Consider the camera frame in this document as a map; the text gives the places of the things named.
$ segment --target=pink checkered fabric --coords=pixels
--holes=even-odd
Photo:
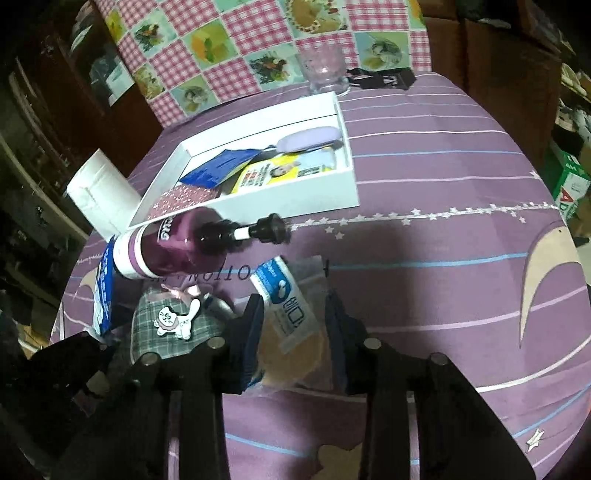
[[[187,116],[168,92],[163,93],[150,102],[150,107],[163,127],[172,125]]]
[[[150,63],[168,89],[200,73],[193,56],[181,40],[163,48]]]
[[[411,66],[416,72],[431,71],[431,47],[426,31],[410,32]]]
[[[109,12],[115,8],[115,2],[113,0],[96,0],[95,3],[103,17],[109,15]]]
[[[179,35],[185,35],[217,18],[212,0],[166,0],[162,10]]]
[[[292,40],[275,0],[255,0],[222,14],[222,18],[242,55]]]
[[[322,45],[339,45],[345,61],[350,69],[357,68],[359,61],[357,60],[357,52],[355,51],[355,40],[351,32],[334,32],[327,34],[314,35],[313,37],[300,38],[295,41],[295,46],[298,50],[310,50],[312,48],[320,47]]]
[[[351,30],[408,30],[407,6],[397,0],[348,0]]]
[[[135,72],[146,61],[137,43],[134,42],[134,39],[128,33],[123,36],[117,47],[130,72]]]
[[[156,8],[157,3],[154,0],[119,0],[117,6],[121,18],[131,28]]]
[[[216,65],[206,70],[203,76],[221,102],[261,91],[244,59]]]

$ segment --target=star pattern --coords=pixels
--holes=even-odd
[[[540,446],[540,440],[541,440],[543,434],[544,434],[543,430],[540,430],[540,429],[535,430],[534,434],[526,442],[526,444],[528,446],[527,453],[530,453],[534,448]]]
[[[403,225],[408,226],[411,224],[412,220],[433,221],[433,220],[437,220],[439,218],[448,219],[448,218],[451,218],[454,216],[482,215],[484,213],[487,215],[493,215],[493,214],[499,214],[499,213],[503,213],[503,214],[509,213],[513,218],[518,219],[519,222],[521,224],[523,224],[523,223],[527,223],[527,220],[523,216],[518,215],[518,212],[521,212],[522,210],[558,210],[558,207],[554,204],[549,204],[548,202],[544,202],[544,203],[534,203],[534,202],[525,203],[524,202],[524,203],[517,204],[514,206],[507,206],[507,205],[497,206],[494,203],[491,203],[490,207],[487,207],[487,208],[466,207],[464,210],[458,209],[456,207],[449,207],[449,209],[447,211],[429,212],[429,213],[422,213],[421,210],[419,210],[417,208],[413,208],[409,213],[406,213],[406,214],[405,213],[390,212],[389,214],[384,215],[382,213],[377,212],[371,216],[364,216],[364,215],[358,214],[357,216],[355,216],[353,218],[342,217],[340,219],[338,219],[338,218],[337,219],[330,219],[327,217],[322,217],[321,219],[318,219],[318,220],[313,220],[312,218],[308,218],[306,221],[304,221],[302,223],[291,224],[290,228],[291,228],[291,231],[295,232],[297,229],[304,228],[304,227],[327,225],[325,227],[324,231],[326,233],[333,233],[337,240],[341,240],[345,234],[340,231],[335,232],[334,226],[336,226],[336,225],[347,226],[350,223],[385,222],[385,221],[387,222],[390,220],[400,220],[400,222]]]

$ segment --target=white cat embroidery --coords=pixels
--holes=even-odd
[[[201,302],[193,299],[189,306],[189,313],[177,315],[170,308],[164,307],[158,312],[158,318],[154,320],[154,326],[158,327],[156,334],[160,337],[165,333],[174,333],[178,339],[189,340],[191,338],[191,321],[197,316]]]

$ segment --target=crescent moon print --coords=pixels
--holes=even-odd
[[[569,229],[565,226],[547,232],[531,251],[525,267],[525,280],[523,282],[521,317],[519,319],[520,347],[531,303],[538,286],[554,267],[571,262],[580,264],[579,254],[574,246]]]

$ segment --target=gray plaid pouch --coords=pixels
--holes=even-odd
[[[215,310],[207,308],[207,301],[202,301],[199,314],[191,324],[191,338],[189,340],[178,339],[173,333],[159,337],[156,334],[158,329],[154,326],[154,320],[158,318],[160,310],[169,307],[178,315],[186,315],[189,312],[189,307],[172,295],[164,300],[151,299],[153,294],[164,292],[165,290],[161,288],[150,287],[139,300],[131,325],[129,353],[132,364],[147,352],[155,352],[162,358],[184,355],[200,343],[222,333],[225,325],[223,319],[220,318],[220,315],[214,315]]]

